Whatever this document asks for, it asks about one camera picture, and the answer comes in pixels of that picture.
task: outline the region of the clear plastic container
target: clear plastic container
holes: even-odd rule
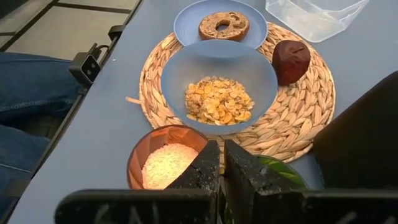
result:
[[[369,0],[266,0],[266,10],[318,43],[347,29]]]

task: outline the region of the jeans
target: jeans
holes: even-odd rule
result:
[[[0,53],[0,218],[12,198],[7,186],[32,177],[49,139],[6,126],[31,116],[64,118],[80,84],[69,73],[67,60],[37,55]]]

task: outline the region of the floor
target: floor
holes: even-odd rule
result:
[[[0,48],[23,33],[6,52],[73,59],[96,42],[109,45],[108,31],[126,20],[137,0],[28,0],[0,19]],[[53,6],[28,30],[27,24]]]

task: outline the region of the bagel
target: bagel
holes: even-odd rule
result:
[[[228,27],[217,30],[220,26]],[[199,24],[199,35],[203,40],[241,41],[248,33],[249,27],[249,20],[240,12],[216,12],[202,19]]]

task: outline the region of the blue plate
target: blue plate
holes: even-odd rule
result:
[[[182,10],[174,20],[174,34],[183,46],[201,41],[200,21],[215,12],[240,12],[250,22],[249,32],[241,43],[254,49],[259,48],[267,38],[268,25],[264,16],[255,8],[232,0],[204,0],[191,4]]]
[[[212,76],[231,78],[245,87],[255,102],[249,121],[216,126],[187,118],[185,91],[188,85]],[[230,40],[204,40],[179,50],[163,68],[160,85],[167,104],[182,123],[202,133],[217,135],[250,127],[271,107],[278,92],[274,68],[265,56]]]

